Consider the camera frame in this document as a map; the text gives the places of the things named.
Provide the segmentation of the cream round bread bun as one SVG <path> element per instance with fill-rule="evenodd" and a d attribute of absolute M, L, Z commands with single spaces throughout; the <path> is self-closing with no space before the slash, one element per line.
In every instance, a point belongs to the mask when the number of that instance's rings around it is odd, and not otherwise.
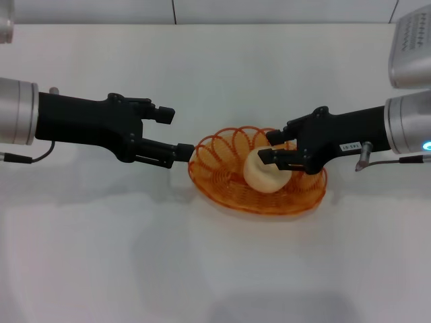
<path fill-rule="evenodd" d="M 245 182 L 257 192 L 269 194 L 282 189 L 291 179 L 292 171 L 279 170 L 275 164 L 264 164 L 258 155 L 263 147 L 252 150 L 243 165 Z"/>

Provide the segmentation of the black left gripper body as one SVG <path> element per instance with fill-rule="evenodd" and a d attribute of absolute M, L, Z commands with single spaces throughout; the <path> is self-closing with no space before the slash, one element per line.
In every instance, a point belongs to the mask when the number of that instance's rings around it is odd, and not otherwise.
<path fill-rule="evenodd" d="M 103 101 L 40 93 L 35 137 L 103 147 L 125 163 L 135 161 L 143 123 L 114 94 Z"/>

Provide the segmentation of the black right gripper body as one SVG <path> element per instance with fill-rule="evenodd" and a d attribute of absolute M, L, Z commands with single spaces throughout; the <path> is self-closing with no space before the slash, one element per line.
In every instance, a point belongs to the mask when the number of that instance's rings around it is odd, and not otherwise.
<path fill-rule="evenodd" d="M 304 117 L 296 139 L 296 164 L 308 174 L 320 172 L 332 159 L 359 154 L 359 148 L 347 148 L 354 143 L 369 142 L 373 151 L 391 149 L 382 106 L 344 114 L 331 114 L 322 106 Z"/>

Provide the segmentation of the orange wire basket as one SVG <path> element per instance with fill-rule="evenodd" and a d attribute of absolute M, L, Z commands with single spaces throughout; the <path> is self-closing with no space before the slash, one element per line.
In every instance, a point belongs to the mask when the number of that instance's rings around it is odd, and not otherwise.
<path fill-rule="evenodd" d="M 256 148 L 268 148 L 266 133 L 271 128 L 243 126 L 219 130 L 197 144 L 188 164 L 195 186 L 213 202 L 247 213 L 267 216 L 296 216 L 317 208 L 325 196 L 326 170 L 316 175 L 293 172 L 280 190 L 261 193 L 244 179 L 247 155 Z"/>

